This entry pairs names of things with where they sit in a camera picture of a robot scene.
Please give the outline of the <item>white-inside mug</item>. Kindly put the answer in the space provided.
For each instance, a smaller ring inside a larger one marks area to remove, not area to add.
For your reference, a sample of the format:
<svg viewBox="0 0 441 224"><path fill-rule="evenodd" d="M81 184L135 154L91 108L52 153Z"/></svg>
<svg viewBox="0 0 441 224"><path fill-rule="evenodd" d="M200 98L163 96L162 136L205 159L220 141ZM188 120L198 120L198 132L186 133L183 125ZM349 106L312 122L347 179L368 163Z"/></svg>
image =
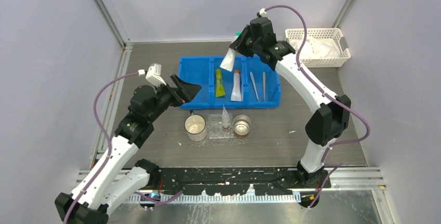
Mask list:
<svg viewBox="0 0 441 224"><path fill-rule="evenodd" d="M193 142L201 142L207 136L207 123L200 114L190 111L189 116L184 121L185 132Z"/></svg>

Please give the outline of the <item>clear acrylic toothbrush holder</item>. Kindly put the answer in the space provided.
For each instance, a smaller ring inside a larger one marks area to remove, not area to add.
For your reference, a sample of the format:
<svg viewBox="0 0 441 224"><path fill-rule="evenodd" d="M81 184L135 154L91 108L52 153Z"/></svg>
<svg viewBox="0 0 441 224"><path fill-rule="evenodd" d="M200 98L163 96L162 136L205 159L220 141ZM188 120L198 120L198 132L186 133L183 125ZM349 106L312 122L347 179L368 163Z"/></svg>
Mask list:
<svg viewBox="0 0 441 224"><path fill-rule="evenodd" d="M222 124L222 114L210 114L208 116L208 138L209 139L227 139L234 137L234 131L232 130L233 118L228 113L229 127L225 129Z"/></svg>

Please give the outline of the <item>white toothpaste tube teal cap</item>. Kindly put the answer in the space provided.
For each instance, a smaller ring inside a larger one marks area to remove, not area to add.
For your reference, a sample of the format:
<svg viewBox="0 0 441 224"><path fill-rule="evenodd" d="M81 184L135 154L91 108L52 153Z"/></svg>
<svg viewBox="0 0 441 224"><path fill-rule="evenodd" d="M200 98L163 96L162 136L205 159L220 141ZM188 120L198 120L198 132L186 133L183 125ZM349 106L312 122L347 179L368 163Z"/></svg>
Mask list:
<svg viewBox="0 0 441 224"><path fill-rule="evenodd" d="M234 68L235 58L238 52L232 48L228 48L226 55L224 56L220 68L226 71L232 72Z"/></svg>

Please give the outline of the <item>green toothpaste tube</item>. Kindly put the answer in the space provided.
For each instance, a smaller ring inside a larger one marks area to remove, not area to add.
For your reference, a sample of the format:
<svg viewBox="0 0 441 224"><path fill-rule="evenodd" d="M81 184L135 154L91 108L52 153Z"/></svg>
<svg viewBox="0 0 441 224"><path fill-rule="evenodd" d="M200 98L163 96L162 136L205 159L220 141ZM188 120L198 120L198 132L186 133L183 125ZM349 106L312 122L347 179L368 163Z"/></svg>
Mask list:
<svg viewBox="0 0 441 224"><path fill-rule="evenodd" d="M215 95L216 97L223 97L225 96L225 89L223 84L223 76L221 69L215 70L215 79L216 79L216 89L215 89Z"/></svg>

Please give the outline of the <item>white plastic basket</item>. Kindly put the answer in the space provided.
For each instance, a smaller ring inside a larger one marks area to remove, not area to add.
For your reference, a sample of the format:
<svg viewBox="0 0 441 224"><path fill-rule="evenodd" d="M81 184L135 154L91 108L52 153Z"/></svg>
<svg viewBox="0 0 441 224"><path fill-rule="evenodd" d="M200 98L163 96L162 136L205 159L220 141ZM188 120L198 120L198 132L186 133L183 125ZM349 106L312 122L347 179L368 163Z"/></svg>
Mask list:
<svg viewBox="0 0 441 224"><path fill-rule="evenodd" d="M351 58L346 39L339 28L308 28L306 35L303 29L286 29L285 37L295 50L300 48L306 37L300 60L309 68L339 68Z"/></svg>

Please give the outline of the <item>steel cup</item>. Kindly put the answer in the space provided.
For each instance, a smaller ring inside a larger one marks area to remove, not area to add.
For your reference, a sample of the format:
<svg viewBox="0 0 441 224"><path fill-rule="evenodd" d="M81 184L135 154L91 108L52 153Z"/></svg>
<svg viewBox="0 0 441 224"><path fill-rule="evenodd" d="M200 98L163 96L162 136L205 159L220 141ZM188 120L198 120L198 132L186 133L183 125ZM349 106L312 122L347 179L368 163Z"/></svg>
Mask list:
<svg viewBox="0 0 441 224"><path fill-rule="evenodd" d="M252 121L246 115L238 115L233 121L234 134L238 137L246 137L251 132Z"/></svg>

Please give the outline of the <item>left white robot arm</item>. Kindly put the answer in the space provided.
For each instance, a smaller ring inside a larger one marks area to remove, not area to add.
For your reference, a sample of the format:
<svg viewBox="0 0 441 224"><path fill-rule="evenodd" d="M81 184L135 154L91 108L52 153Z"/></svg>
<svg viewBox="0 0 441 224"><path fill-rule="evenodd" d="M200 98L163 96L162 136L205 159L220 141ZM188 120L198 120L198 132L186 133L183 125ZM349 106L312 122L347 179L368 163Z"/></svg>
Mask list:
<svg viewBox="0 0 441 224"><path fill-rule="evenodd" d="M160 182L159 166L145 159L121 179L116 176L152 134L153 122L169 107L191 102L201 85L171 75L171 87L161 77L134 90L128 114L120 121L108 148L88 175L71 193L60 193L55 206L63 223L107 223L112 213L137 190L155 189Z"/></svg>

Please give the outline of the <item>blue three-compartment bin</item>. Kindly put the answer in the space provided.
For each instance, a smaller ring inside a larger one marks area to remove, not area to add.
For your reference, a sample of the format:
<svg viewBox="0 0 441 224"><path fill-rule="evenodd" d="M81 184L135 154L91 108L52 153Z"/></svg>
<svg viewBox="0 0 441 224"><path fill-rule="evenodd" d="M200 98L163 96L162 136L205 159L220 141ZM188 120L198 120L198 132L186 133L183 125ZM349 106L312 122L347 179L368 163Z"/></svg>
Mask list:
<svg viewBox="0 0 441 224"><path fill-rule="evenodd" d="M222 56L181 57L178 76L185 82L199 84L202 89L192 102L181 106L182 109L202 110L220 109L263 109L276 108L281 100L281 83L277 72L262 63L258 57L237 56L233 70L239 70L242 77L243 101L230 100L233 86L233 72L222 69L225 96L216 97L215 70L219 69ZM260 101L257 102L250 79L253 72ZM266 102L263 101L262 73L266 72Z"/></svg>

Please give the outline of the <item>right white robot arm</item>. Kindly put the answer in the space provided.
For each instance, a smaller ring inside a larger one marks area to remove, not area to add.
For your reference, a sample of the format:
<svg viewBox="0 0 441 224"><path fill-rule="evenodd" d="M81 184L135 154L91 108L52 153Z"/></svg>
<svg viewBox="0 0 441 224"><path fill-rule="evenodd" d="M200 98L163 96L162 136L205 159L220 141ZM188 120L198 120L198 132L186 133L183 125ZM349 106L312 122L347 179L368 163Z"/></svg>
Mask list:
<svg viewBox="0 0 441 224"><path fill-rule="evenodd" d="M346 95L338 96L312 74L300 59L302 48L295 50L288 42L278 41L267 17L251 20L229 47L246 57L258 56L308 105L312 112L305 126L308 144L295 175L300 186L310 188L322 173L331 146L348 127L351 100Z"/></svg>

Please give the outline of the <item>white toothpaste tube red cap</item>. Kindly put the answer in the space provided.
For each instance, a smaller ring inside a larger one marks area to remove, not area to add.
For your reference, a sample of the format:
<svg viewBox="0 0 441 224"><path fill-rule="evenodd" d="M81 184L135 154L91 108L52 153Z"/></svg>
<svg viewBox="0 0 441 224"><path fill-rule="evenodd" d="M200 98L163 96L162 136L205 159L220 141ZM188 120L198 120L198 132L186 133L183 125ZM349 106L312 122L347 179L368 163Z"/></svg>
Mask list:
<svg viewBox="0 0 441 224"><path fill-rule="evenodd" d="M223 111L221 115L221 124L223 129L228 129L230 127L230 116L225 106L223 106Z"/></svg>

